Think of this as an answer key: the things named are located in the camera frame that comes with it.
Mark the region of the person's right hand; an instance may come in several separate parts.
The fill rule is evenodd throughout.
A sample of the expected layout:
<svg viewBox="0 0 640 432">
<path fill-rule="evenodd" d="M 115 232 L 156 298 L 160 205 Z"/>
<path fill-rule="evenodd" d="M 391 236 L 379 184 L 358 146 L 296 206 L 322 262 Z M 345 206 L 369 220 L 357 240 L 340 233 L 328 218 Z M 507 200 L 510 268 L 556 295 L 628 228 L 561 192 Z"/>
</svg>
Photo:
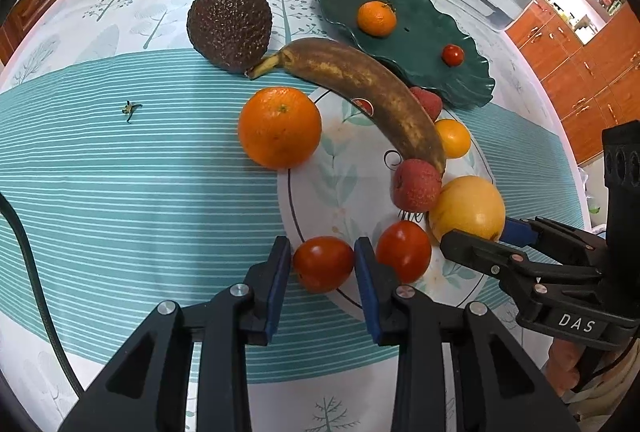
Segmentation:
<svg viewBox="0 0 640 432">
<path fill-rule="evenodd" d="M 544 366 L 544 375 L 554 392 L 562 397 L 577 386 L 580 374 L 576 368 L 584 348 L 573 342 L 554 339 Z"/>
</svg>

